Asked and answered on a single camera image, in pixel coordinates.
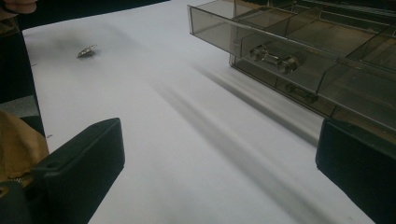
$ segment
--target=white surface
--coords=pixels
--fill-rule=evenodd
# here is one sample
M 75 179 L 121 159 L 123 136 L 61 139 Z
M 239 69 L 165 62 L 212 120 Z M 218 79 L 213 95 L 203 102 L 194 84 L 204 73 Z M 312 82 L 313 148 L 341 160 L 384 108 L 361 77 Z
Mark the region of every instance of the white surface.
M 204 2 L 23 32 L 51 151 L 95 122 L 121 119 L 125 168 L 91 223 L 372 223 L 317 170 L 314 146 L 213 81 L 318 136 L 321 117 L 189 35 L 187 4 Z M 96 54 L 76 58 L 93 44 Z

